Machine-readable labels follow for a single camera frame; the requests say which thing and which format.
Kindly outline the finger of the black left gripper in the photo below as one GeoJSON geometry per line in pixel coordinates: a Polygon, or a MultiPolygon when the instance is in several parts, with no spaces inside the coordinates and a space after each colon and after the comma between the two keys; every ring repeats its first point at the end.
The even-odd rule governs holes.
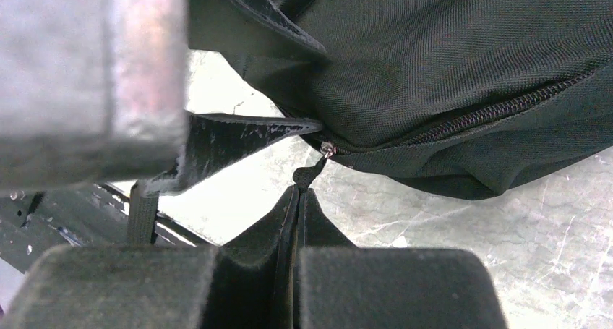
{"type": "Polygon", "coordinates": [[[140,179],[141,195],[180,195],[285,138],[324,129],[313,119],[194,113],[188,117],[188,138],[174,166],[151,179],[140,179]]]}

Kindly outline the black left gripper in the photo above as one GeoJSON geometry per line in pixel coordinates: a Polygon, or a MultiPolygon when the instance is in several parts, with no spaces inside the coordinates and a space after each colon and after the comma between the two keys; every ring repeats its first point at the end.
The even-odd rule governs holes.
{"type": "Polygon", "coordinates": [[[1,191],[156,175],[187,138],[188,0],[1,0],[1,191]]]}

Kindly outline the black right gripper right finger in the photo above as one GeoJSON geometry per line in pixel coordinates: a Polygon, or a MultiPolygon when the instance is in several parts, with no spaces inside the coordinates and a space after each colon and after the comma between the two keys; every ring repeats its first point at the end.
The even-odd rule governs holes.
{"type": "Polygon", "coordinates": [[[506,328],[480,259],[463,249],[360,248],[300,199],[294,268],[297,328],[506,328]]]}

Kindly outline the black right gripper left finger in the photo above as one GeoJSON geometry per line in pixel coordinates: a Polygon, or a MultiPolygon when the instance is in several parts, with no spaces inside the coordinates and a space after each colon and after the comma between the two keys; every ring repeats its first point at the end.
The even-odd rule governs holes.
{"type": "Polygon", "coordinates": [[[3,328],[291,328],[291,232],[299,191],[221,247],[48,249],[3,328]]]}

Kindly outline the black student backpack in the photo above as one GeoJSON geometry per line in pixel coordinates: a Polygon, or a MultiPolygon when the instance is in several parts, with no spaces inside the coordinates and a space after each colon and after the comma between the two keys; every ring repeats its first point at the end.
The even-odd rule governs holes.
{"type": "MultiPolygon", "coordinates": [[[[612,0],[189,0],[219,51],[325,158],[467,200],[612,146],[612,0]]],[[[150,243],[160,195],[130,194],[150,243]]]]}

